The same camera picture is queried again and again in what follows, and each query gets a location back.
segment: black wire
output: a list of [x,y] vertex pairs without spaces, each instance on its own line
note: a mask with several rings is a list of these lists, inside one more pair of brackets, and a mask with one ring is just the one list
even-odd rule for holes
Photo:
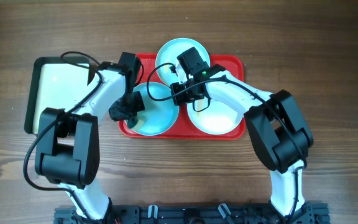
[[142,78],[143,78],[144,66],[143,66],[142,62],[140,62],[140,66],[142,67],[142,75],[140,76],[139,81],[137,81],[137,82],[135,83],[135,86],[139,85],[140,82],[142,81]]
[[37,184],[35,184],[34,182],[31,181],[30,177],[29,177],[29,173],[27,170],[27,167],[29,165],[29,159],[31,156],[31,153],[33,152],[33,150],[35,149],[36,145],[39,143],[39,141],[45,136],[45,134],[55,125],[57,125],[60,121],[62,121],[63,119],[65,119],[67,116],[71,115],[72,112],[76,111],[78,108],[80,108],[82,106],[83,103],[85,103],[98,89],[99,87],[102,85],[103,83],[103,77],[102,74],[100,74],[99,71],[97,71],[96,69],[93,69],[91,67],[87,67],[84,65],[78,65],[72,62],[69,62],[67,60],[64,59],[64,56],[68,55],[68,54],[80,54],[83,55],[85,57],[88,57],[89,59],[91,59],[92,61],[94,61],[96,64],[99,65],[99,62],[94,59],[93,57],[81,53],[81,52],[65,52],[60,56],[60,60],[64,61],[65,63],[68,63],[70,65],[74,65],[80,68],[87,68],[87,69],[91,69],[93,70],[96,74],[98,74],[99,76],[99,82],[98,84],[92,89],[92,91],[90,91],[77,105],[75,105],[72,109],[68,110],[67,112],[65,112],[62,116],[58,117],[55,121],[53,121],[52,123],[50,123],[41,133],[38,134],[37,138],[34,140],[34,142],[31,144],[29,150],[27,151],[27,154],[25,155],[24,158],[24,163],[23,163],[23,176],[25,181],[33,188],[37,189],[37,190],[44,190],[44,191],[66,191],[68,192],[74,199],[74,201],[76,202],[76,204],[79,206],[80,210],[83,212],[83,214],[87,217],[87,219],[89,220],[93,220],[88,212],[86,211],[86,209],[84,208],[84,206],[82,205],[82,203],[80,202],[80,200],[78,199],[78,197],[75,195],[74,191],[71,189],[67,189],[67,188],[63,188],[63,187],[41,187]]
[[174,66],[174,64],[172,63],[163,63],[161,65],[159,65],[157,68],[155,68],[149,75],[149,77],[147,78],[147,94],[149,95],[149,97],[152,99],[152,100],[155,100],[155,101],[164,101],[164,100],[169,100],[169,99],[172,99],[180,94],[183,94],[184,92],[188,91],[190,88],[194,88],[198,85],[202,85],[202,84],[205,84],[205,83],[209,83],[209,82],[226,82],[226,83],[230,83],[230,84],[233,84],[235,86],[238,86],[240,88],[242,88],[243,90],[245,90],[246,92],[248,92],[251,96],[253,96],[254,98],[258,99],[260,102],[262,102],[262,104],[264,106],[266,106],[266,108],[273,114],[274,118],[281,124],[281,126],[283,127],[284,131],[286,132],[286,134],[288,135],[288,137],[290,138],[290,141],[292,142],[292,144],[295,146],[295,149],[298,151],[299,153],[299,157],[300,159],[303,161],[303,166],[302,167],[297,167],[293,173],[295,175],[295,197],[294,197],[294,202],[293,202],[293,206],[292,206],[292,210],[291,210],[291,213],[288,215],[288,218],[287,218],[287,223],[291,223],[292,221],[292,218],[293,218],[293,215],[295,213],[295,210],[296,210],[296,205],[298,203],[298,196],[299,196],[299,191],[298,191],[298,186],[299,186],[299,183],[298,183],[298,171],[299,170],[303,170],[305,169],[307,166],[308,166],[308,163],[305,159],[305,156],[303,155],[303,152],[302,150],[299,148],[299,145],[296,143],[295,141],[295,138],[293,137],[293,135],[291,134],[291,132],[288,130],[287,126],[285,125],[285,123],[283,122],[283,120],[281,119],[281,117],[277,114],[277,112],[264,100],[262,99],[258,94],[254,93],[253,91],[250,91],[247,87],[241,85],[240,83],[237,83],[237,82],[234,82],[234,81],[231,81],[229,79],[226,78],[226,76],[223,76],[221,78],[212,78],[212,79],[209,79],[209,80],[206,80],[206,81],[203,81],[203,82],[199,82],[199,83],[196,83],[192,86],[189,86],[188,88],[185,88],[184,90],[182,91],[179,91],[178,93],[172,95],[172,96],[168,96],[168,97],[165,97],[165,98],[161,98],[161,99],[156,99],[154,98],[151,94],[150,94],[150,91],[149,91],[149,81],[152,77],[152,75],[154,74],[154,72],[159,69],[160,67],[162,66],[165,66],[165,65],[171,65],[171,66]]

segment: red tray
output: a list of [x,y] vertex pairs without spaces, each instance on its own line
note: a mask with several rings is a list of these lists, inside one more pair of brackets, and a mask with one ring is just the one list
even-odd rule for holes
[[[147,81],[147,77],[150,75],[150,72],[155,68],[155,58],[157,54],[155,53],[141,53],[137,54],[144,66],[144,75],[141,80],[141,83]],[[238,78],[241,81],[244,81],[244,67],[240,59],[233,55],[209,55],[211,58],[211,65],[218,63],[225,67],[231,72],[231,74]],[[156,73],[153,74],[151,78],[152,82],[162,83],[160,78]],[[154,138],[154,139],[207,139],[207,140],[234,140],[241,137],[246,131],[246,122],[244,119],[240,124],[234,128],[231,132],[220,135],[207,134],[200,131],[193,123],[190,121],[190,118],[187,114],[187,106],[181,105],[179,110],[178,119],[176,120],[173,126],[165,131],[162,134],[157,136],[143,136],[133,132],[128,129],[125,122],[118,122],[120,131],[130,138]]]

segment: robotic arm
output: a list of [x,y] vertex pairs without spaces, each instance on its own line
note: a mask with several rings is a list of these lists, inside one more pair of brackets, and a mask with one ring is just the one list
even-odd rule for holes
[[[281,220],[288,216],[296,220],[305,204],[300,169],[305,165],[303,159],[308,155],[313,137],[291,94],[284,90],[276,94],[260,91],[234,78],[220,65],[208,67],[194,48],[183,52],[178,60],[183,69],[180,73],[187,76],[187,81],[171,85],[174,103],[191,103],[206,97],[244,114],[254,151],[270,170],[273,187],[270,203]],[[38,143],[36,172],[75,193],[75,197],[68,195],[81,216],[80,223],[117,223],[112,202],[103,194],[96,179],[98,123],[109,111],[115,121],[126,119],[129,127],[137,124],[136,113],[144,110],[140,93],[132,92],[139,68],[139,59],[129,53],[123,53],[117,64],[102,63],[98,67],[102,81],[94,77],[88,85],[90,92],[101,83],[96,92],[82,107],[49,129]],[[73,106],[83,97],[79,96]],[[63,114],[64,110],[45,109],[40,116],[39,132]],[[281,123],[285,127],[274,130],[271,123],[277,115],[284,120]],[[75,137],[74,146],[57,142],[57,138],[67,135]]]

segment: wood grain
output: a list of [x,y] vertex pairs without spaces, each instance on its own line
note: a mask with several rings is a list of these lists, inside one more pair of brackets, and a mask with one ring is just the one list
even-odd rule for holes
[[[236,55],[250,85],[295,96],[315,139],[304,196],[328,203],[333,223],[358,223],[358,1],[7,2],[14,4],[0,4],[0,223],[51,223],[55,207],[70,205],[22,177],[34,140],[23,125],[35,59],[79,50],[116,61],[122,51],[157,52],[177,37]],[[270,197],[269,172],[247,133],[230,142],[129,139],[107,119],[99,132],[98,177],[115,204]],[[34,161],[29,170],[48,184]]]

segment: white plate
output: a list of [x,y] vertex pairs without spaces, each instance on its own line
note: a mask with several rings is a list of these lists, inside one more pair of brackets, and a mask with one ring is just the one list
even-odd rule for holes
[[[180,68],[177,57],[192,47],[195,47],[198,53],[200,53],[201,58],[206,61],[209,66],[211,66],[208,52],[199,42],[189,38],[177,38],[162,46],[157,54],[157,58],[155,59],[155,67],[163,63],[170,62],[173,63],[177,68]],[[163,81],[168,86],[170,86],[172,83],[179,82],[179,78],[171,72],[168,65],[158,69],[157,74],[161,81]]]
[[[149,89],[154,98],[171,96],[171,89],[161,83],[150,82]],[[136,125],[133,131],[144,136],[156,136],[170,129],[178,118],[179,106],[175,106],[172,99],[151,100],[147,94],[146,83],[138,85],[134,91],[140,91],[145,110],[137,113],[140,125]]]
[[[204,98],[195,102],[195,109],[202,110],[208,105],[208,99]],[[202,132],[207,134],[226,134],[237,127],[243,119],[242,114],[238,114],[225,104],[211,100],[208,109],[202,112],[195,112],[193,104],[187,104],[187,113],[191,122]]]

